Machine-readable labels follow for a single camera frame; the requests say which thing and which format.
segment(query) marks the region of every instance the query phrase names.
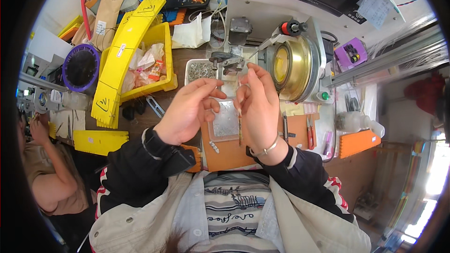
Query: white jacket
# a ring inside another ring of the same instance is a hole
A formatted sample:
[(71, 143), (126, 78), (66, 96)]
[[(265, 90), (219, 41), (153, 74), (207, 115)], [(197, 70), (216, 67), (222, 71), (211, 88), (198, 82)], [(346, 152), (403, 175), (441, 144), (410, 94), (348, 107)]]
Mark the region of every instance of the white jacket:
[[(121, 204), (103, 213), (89, 233), (95, 252), (148, 253), (160, 248), (172, 230), (178, 204), (191, 180), (192, 174), (185, 172), (170, 177), (164, 193), (145, 206)], [(358, 228), (356, 220), (350, 223), (290, 194), (272, 177), (269, 187), (287, 253), (370, 251), (369, 236)], [(108, 191), (100, 191), (98, 200), (104, 194)]]

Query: plastic bottle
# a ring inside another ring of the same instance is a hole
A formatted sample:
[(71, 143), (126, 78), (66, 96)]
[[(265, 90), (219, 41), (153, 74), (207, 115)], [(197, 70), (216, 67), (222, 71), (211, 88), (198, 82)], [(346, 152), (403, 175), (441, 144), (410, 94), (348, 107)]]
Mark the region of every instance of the plastic bottle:
[(336, 128), (339, 131), (356, 133), (362, 129), (370, 129), (380, 138), (384, 136), (384, 126), (374, 120), (370, 120), (369, 116), (363, 115), (359, 111), (341, 112), (336, 118)]
[(50, 100), (72, 110), (88, 110), (92, 106), (92, 97), (78, 92), (62, 93), (53, 89)]

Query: white jacket button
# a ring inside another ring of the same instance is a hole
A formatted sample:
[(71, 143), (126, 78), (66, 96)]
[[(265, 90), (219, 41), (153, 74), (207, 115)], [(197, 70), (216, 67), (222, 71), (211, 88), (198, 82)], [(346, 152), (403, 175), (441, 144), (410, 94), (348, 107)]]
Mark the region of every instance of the white jacket button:
[(194, 229), (194, 230), (192, 231), (192, 233), (193, 233), (195, 236), (201, 236), (201, 235), (202, 235), (202, 231), (199, 230), (199, 229)]

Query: metal clamp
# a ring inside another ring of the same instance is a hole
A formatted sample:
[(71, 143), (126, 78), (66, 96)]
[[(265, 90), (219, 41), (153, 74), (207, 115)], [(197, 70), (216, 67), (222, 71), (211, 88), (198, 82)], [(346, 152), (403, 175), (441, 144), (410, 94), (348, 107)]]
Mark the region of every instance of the metal clamp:
[(209, 61), (212, 62), (213, 70), (218, 70), (218, 63), (222, 63), (223, 75), (230, 72), (242, 71), (245, 65), (245, 58), (233, 53), (213, 52)]

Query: bolt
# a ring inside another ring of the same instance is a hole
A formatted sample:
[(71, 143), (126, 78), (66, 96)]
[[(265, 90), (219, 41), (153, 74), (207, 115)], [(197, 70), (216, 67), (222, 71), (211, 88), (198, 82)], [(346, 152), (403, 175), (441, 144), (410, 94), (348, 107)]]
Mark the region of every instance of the bolt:
[(292, 29), (293, 31), (298, 31), (298, 30), (299, 30), (299, 28), (298, 28), (298, 25), (297, 25), (297, 24), (295, 24), (295, 25), (292, 25), (291, 29)]
[(212, 62), (212, 70), (217, 70), (219, 66), (217, 65), (217, 59), (214, 59)]

